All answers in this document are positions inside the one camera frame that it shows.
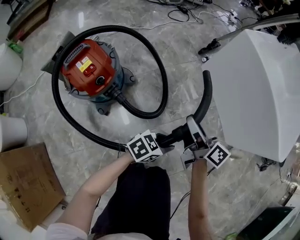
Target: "gray marble floor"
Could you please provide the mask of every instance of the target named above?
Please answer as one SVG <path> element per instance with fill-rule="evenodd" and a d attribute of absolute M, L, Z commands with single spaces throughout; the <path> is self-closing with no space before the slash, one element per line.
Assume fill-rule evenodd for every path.
<path fill-rule="evenodd" d="M 238 0 L 215 1 L 226 9 L 234 9 L 239 18 L 254 16 Z M 195 10 L 219 10 L 214 5 Z M 40 68 L 53 55 L 67 30 L 78 34 L 86 29 L 108 24 L 135 27 L 153 27 L 169 21 L 170 8 L 146 0 L 59 0 L 49 20 L 34 31 L 24 42 L 24 61 L 20 76 L 7 92 L 14 96 L 32 85 Z M 79 21 L 79 14 L 84 20 Z M 94 105 L 68 96 L 60 85 L 60 94 L 70 114 L 85 128 L 104 138 L 126 143 L 132 136 L 146 129 L 170 133 L 185 122 L 200 103 L 203 83 L 198 50 L 213 38 L 228 33 L 228 28 L 211 15 L 202 14 L 204 24 L 168 24 L 153 30 L 139 30 L 158 51 L 168 75 L 169 99 L 164 113 L 154 120 L 142 120 L 130 115 L 120 105 L 113 105 L 109 117 L 100 116 Z M 138 84 L 127 96 L 138 108 L 153 111 L 161 99 L 161 80 L 158 67 L 145 47 L 130 36 L 120 33 L 103 35 L 117 50 L 121 64 L 131 69 Z M 108 165 L 117 152 L 101 147 L 74 130 L 57 110 L 51 91 L 51 76 L 44 74 L 35 88 L 30 89 L 8 105 L 10 116 L 25 118 L 29 138 L 27 144 L 45 142 L 58 178 L 70 200 L 77 189 L 97 169 Z M 222 127 L 214 102 L 202 122 L 209 136 L 224 142 Z M 172 211 L 180 198 L 189 190 L 191 171 L 183 171 L 181 143 L 174 151 L 151 165 L 159 165 L 170 175 Z M 240 231 L 266 206 L 276 205 L 284 195 L 286 184 L 281 184 L 278 166 L 259 172 L 260 159 L 249 153 L 232 149 L 232 158 L 209 176 L 210 224 L 214 237 Z M 94 221 L 112 196 L 115 184 L 101 198 Z M 179 207 L 171 220 L 170 239 L 188 239 L 188 199 Z"/>

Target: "black knob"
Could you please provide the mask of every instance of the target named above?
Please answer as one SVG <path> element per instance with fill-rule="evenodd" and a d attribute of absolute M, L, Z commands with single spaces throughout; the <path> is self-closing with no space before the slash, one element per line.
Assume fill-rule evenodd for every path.
<path fill-rule="evenodd" d="M 97 78 L 97 80 L 96 80 L 97 85 L 104 85 L 104 83 L 105 83 L 105 78 L 103 76 L 100 76 L 99 78 Z"/>

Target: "warning sticker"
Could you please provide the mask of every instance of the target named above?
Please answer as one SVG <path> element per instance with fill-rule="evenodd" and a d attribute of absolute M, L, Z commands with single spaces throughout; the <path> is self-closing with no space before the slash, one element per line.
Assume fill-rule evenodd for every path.
<path fill-rule="evenodd" d="M 84 59 L 81 60 L 81 62 L 77 62 L 76 66 L 79 68 L 79 70 L 83 73 L 85 69 L 88 68 L 88 66 L 92 63 L 92 61 L 88 58 L 85 57 Z"/>

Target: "white trash bin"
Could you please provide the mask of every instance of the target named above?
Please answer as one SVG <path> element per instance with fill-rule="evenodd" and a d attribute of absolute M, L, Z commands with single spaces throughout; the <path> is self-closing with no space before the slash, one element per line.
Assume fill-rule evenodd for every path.
<path fill-rule="evenodd" d="M 20 74 L 22 59 L 5 43 L 0 45 L 0 91 L 6 91 Z"/>
<path fill-rule="evenodd" d="M 27 139 L 24 119 L 0 116 L 0 134 L 0 152 L 24 144 Z"/>

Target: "metal pole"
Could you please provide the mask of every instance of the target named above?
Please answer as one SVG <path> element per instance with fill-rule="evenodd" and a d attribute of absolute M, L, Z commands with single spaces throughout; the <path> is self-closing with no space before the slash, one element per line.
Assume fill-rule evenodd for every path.
<path fill-rule="evenodd" d="M 251 25 L 242 27 L 234 32 L 228 33 L 224 36 L 221 36 L 217 38 L 217 42 L 235 37 L 238 35 L 240 32 L 242 32 L 245 29 L 251 29 L 251 30 L 258 30 L 262 28 L 267 28 L 279 24 L 286 24 L 286 23 L 300 23 L 300 17 L 299 14 L 290 14 L 290 15 L 284 15 L 284 16 L 278 16 L 266 20 L 262 20 L 260 22 L 253 23 Z"/>

